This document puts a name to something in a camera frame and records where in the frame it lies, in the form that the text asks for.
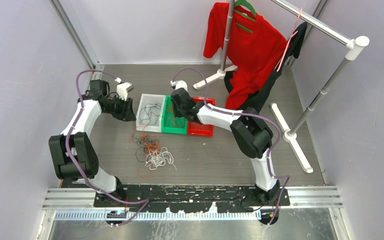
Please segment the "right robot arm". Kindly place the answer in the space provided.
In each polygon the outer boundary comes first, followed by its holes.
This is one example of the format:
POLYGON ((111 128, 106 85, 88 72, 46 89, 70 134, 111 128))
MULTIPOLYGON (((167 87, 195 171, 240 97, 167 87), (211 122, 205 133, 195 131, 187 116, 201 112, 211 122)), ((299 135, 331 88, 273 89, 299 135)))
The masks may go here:
POLYGON ((282 197, 283 190, 274 172, 272 162, 272 130, 268 119, 259 115, 252 107, 246 110, 231 110, 217 107, 207 101, 195 100, 184 88, 170 95, 176 117, 189 122, 212 125, 232 133, 240 151, 250 158, 254 174, 256 197, 263 205, 271 205, 282 197))

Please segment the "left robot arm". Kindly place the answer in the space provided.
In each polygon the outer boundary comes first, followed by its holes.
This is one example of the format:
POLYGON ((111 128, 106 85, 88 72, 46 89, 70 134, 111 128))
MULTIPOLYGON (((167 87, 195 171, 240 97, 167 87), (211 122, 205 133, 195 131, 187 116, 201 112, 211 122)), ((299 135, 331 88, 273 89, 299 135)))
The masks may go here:
POLYGON ((94 124, 101 114, 112 115, 123 122, 136 121, 133 100, 128 96, 133 84, 120 78, 115 82, 116 89, 111 91, 107 81, 92 80, 90 88, 80 95, 69 125, 59 135, 51 136, 48 146, 58 179, 85 184, 118 207, 125 202, 126 192, 118 177, 99 166, 98 155, 90 140, 94 124))

